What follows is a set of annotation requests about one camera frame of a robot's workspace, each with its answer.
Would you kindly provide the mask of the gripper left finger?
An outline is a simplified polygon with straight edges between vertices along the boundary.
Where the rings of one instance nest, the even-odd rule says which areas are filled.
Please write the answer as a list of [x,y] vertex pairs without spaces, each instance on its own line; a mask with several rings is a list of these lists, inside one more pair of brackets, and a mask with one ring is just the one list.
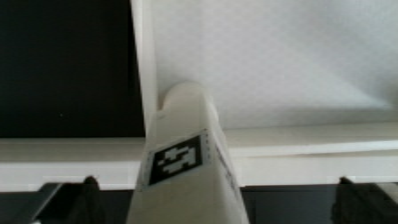
[[0,224],[106,224],[97,178],[47,183],[35,192],[0,192]]

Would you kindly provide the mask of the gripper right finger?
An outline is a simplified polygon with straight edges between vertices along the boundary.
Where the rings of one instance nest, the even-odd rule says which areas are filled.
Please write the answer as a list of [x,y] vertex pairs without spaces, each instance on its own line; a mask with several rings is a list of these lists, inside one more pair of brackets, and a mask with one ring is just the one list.
[[331,219],[333,224],[398,224],[398,182],[356,183],[344,177]]

